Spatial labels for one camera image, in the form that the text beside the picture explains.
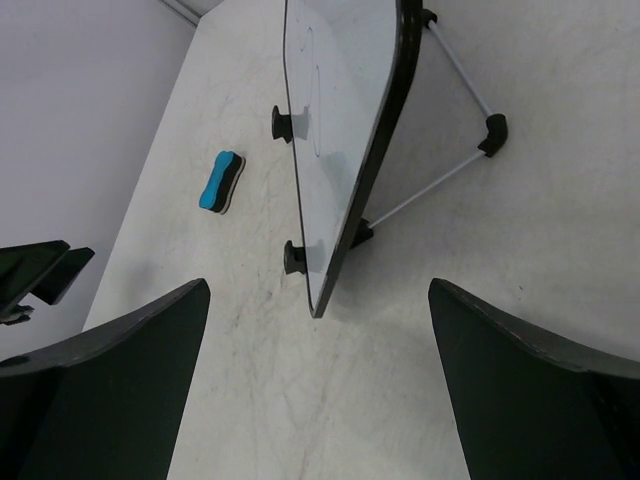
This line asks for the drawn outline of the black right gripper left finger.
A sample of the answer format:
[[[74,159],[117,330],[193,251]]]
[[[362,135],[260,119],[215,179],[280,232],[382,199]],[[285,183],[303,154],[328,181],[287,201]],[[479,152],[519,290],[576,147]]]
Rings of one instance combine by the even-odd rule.
[[[2,478],[167,478],[209,304],[196,279],[2,361]]]

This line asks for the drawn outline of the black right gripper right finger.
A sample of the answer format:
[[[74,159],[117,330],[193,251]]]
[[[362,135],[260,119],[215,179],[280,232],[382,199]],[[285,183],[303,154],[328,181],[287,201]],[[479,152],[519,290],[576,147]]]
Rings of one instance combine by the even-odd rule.
[[[473,479],[636,479],[639,364],[434,279],[438,353]]]

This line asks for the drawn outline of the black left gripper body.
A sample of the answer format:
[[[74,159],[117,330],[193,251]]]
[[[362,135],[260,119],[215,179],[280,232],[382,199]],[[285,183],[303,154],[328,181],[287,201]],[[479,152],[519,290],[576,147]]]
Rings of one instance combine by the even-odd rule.
[[[34,308],[20,304],[28,295],[57,305],[94,255],[89,247],[72,249],[63,240],[2,248],[1,324],[30,320]]]

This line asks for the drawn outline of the blue whiteboard eraser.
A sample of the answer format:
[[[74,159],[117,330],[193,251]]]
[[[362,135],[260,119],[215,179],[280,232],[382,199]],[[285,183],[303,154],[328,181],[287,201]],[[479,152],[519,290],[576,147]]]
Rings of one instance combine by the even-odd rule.
[[[201,193],[199,207],[224,215],[231,204],[237,182],[243,173],[246,159],[233,151],[220,152]]]

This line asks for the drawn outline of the small black-framed whiteboard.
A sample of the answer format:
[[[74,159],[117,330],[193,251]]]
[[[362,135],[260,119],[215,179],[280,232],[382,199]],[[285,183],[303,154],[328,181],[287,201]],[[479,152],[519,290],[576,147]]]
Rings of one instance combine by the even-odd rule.
[[[405,105],[420,52],[419,1],[288,1],[283,66],[302,244],[285,269],[324,315]]]

